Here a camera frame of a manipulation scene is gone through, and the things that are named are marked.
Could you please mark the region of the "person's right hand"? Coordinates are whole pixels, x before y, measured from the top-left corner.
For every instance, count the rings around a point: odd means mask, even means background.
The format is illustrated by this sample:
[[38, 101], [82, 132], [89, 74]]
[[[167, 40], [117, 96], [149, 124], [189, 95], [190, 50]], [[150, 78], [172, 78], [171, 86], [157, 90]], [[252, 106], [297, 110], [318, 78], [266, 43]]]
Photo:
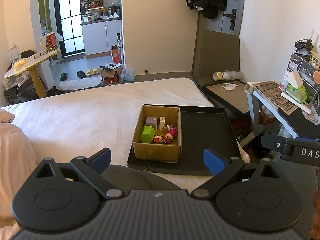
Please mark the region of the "person's right hand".
[[312, 218], [312, 228], [310, 230], [310, 237], [315, 240], [320, 239], [320, 191], [315, 193], [313, 198], [315, 213]]

